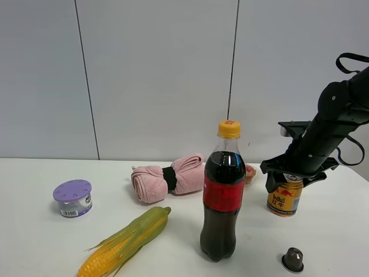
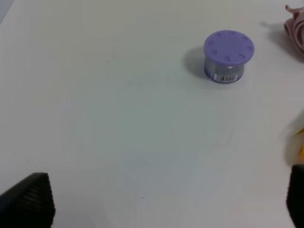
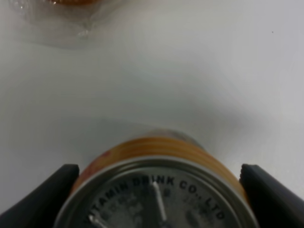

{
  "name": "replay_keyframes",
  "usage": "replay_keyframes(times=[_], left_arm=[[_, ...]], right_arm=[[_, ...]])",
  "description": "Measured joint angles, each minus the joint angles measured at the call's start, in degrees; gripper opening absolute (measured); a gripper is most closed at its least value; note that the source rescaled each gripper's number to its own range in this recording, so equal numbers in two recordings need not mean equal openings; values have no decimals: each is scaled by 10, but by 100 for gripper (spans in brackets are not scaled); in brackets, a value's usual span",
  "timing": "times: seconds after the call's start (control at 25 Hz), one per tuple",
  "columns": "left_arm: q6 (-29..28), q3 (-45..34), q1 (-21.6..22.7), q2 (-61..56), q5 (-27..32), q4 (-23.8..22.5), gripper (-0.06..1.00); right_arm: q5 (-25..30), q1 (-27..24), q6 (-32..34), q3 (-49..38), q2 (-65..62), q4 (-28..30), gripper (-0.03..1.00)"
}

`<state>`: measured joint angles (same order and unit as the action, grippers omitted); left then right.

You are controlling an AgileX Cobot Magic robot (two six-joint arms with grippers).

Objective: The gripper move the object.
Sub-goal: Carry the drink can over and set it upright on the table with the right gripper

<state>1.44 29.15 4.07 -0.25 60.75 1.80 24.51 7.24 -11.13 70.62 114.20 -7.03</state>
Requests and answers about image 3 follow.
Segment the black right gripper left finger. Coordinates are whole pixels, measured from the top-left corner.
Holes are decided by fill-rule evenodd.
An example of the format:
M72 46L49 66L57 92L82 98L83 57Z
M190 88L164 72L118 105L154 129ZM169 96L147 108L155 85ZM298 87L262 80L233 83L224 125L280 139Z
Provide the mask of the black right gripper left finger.
M0 227L52 228L78 176L78 165L63 165L24 199L3 212Z

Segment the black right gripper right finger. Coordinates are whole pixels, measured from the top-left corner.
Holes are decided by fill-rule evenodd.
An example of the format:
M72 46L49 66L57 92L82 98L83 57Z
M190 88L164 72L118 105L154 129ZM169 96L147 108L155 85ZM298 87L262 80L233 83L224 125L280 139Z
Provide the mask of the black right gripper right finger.
M304 226L304 200L261 167L243 164L239 182L261 228Z

